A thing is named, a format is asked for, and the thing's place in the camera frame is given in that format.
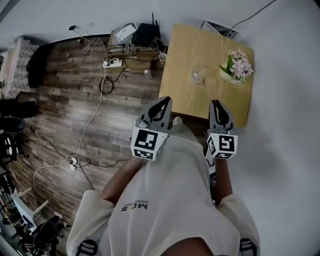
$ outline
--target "green leaf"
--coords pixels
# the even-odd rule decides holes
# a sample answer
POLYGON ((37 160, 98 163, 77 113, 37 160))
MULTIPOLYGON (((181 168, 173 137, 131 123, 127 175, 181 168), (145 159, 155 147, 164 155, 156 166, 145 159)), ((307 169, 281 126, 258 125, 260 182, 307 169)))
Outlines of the green leaf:
POLYGON ((232 73, 230 70, 220 66, 220 69, 222 69, 223 72, 227 73, 229 76, 234 76, 234 73, 232 73))
POLYGON ((229 72, 228 72, 228 70, 227 70, 226 68, 224 68, 224 67, 220 66, 220 69, 222 69, 222 71, 223 71, 223 72, 225 72, 225 73, 229 74, 229 72))
POLYGON ((232 58, 229 57, 227 63, 228 63, 228 65, 227 65, 226 69, 229 70, 232 68, 232 65, 234 64, 232 61, 232 58))

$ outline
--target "person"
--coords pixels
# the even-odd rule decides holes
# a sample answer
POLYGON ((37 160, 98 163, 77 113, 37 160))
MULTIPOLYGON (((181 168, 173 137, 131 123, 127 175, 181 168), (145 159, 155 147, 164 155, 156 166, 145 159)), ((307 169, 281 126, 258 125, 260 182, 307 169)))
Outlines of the person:
POLYGON ((235 256, 242 239, 259 255, 256 225, 233 193, 226 160, 215 160, 214 204, 202 146, 180 117, 169 135, 155 161, 132 156, 101 194, 84 193, 66 244, 69 256, 91 238, 101 256, 235 256))

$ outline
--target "plug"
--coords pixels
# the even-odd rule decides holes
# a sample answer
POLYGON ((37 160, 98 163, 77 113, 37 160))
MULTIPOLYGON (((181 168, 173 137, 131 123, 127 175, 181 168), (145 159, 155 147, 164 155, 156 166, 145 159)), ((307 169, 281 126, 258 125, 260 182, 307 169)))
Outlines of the plug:
POLYGON ((73 165, 73 164, 70 164, 70 169, 71 169, 72 171, 75 171, 75 170, 76 170, 76 166, 73 165))
POLYGON ((74 165, 74 166, 77 166, 78 165, 78 158, 77 157, 71 157, 71 161, 72 161, 72 164, 74 165))

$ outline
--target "wooden floor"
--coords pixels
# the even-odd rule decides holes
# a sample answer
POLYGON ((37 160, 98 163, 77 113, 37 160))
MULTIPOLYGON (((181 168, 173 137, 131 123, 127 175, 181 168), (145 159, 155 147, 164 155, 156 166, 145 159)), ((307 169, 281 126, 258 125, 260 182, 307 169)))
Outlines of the wooden floor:
MULTIPOLYGON (((77 152, 85 126, 101 99, 99 83, 104 75, 104 47, 98 40, 90 45, 86 54, 83 53, 84 47, 77 41, 55 44, 47 57, 47 75, 42 84, 19 95, 22 102, 36 99, 39 113, 27 118, 27 124, 39 128, 40 135, 50 140, 64 156, 77 152)), ((85 132, 78 154, 82 165, 87 163, 87 158, 102 166, 113 165, 131 155, 133 125, 142 107, 158 98, 162 73, 160 67, 153 70, 151 79, 128 72, 120 76, 113 93, 103 97, 96 117, 85 132)), ((108 75, 115 79, 118 73, 108 75)), ((203 127, 208 127, 203 120, 189 125, 194 125, 200 137, 205 131, 203 127)), ((57 211, 72 225, 83 193, 91 189, 89 182, 80 168, 72 171, 67 161, 61 166, 39 169, 33 180, 39 167, 59 165, 64 158, 41 139, 37 131, 32 133, 26 128, 23 134, 29 139, 24 146, 29 158, 20 157, 11 163, 10 169, 20 191, 32 187, 32 193, 24 201, 35 210, 48 199, 49 205, 42 211, 39 221, 47 220, 57 211)), ((119 162, 111 168, 89 165, 84 171, 94 189, 100 191, 121 164, 119 162)), ((69 232, 70 229, 66 228, 65 237, 59 239, 60 255, 66 254, 69 232)))

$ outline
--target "black chair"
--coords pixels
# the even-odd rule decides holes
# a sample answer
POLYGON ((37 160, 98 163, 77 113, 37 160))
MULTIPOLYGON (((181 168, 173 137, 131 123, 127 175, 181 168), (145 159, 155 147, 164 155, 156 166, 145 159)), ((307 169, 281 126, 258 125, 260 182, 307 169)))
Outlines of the black chair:
POLYGON ((0 99, 0 113, 4 117, 31 118, 37 113, 35 101, 18 102, 15 99, 0 99))
POLYGON ((50 246, 49 254, 56 255, 56 247, 59 244, 59 233, 64 229, 64 224, 59 223, 59 217, 54 216, 45 223, 39 225, 30 235, 24 239, 25 245, 29 248, 33 255, 42 255, 44 250, 50 246))
POLYGON ((26 121, 14 117, 14 116, 6 116, 0 118, 0 130, 4 130, 9 133, 19 133, 26 127, 26 121))

